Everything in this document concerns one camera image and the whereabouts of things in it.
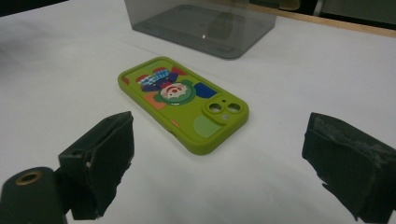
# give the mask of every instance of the white surface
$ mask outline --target white surface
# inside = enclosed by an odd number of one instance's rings
[[[119,73],[159,55],[249,104],[247,124],[212,154],[190,154],[118,87]],[[0,183],[58,168],[93,125],[130,110],[135,157],[116,199],[98,221],[69,223],[356,223],[302,158],[304,133],[318,112],[396,147],[395,58],[394,38],[279,17],[223,61],[132,31],[122,0],[0,18]]]

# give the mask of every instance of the clear plastic box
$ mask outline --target clear plastic box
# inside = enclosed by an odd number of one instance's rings
[[[277,0],[265,0],[278,6]],[[276,16],[248,0],[125,0],[132,28],[223,58],[236,59],[271,31]]]

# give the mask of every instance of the metal ring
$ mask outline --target metal ring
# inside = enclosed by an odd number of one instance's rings
[[[19,186],[29,185],[36,182],[43,174],[39,171],[31,171],[20,176],[15,183]]]

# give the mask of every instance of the phone case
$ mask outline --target phone case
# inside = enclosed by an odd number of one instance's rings
[[[166,57],[121,73],[118,82],[196,155],[212,152],[248,120],[243,100]]]

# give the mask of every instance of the smartphone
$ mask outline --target smartphone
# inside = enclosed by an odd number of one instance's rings
[[[118,77],[120,88],[191,153],[212,152],[248,120],[238,97],[166,57]]]

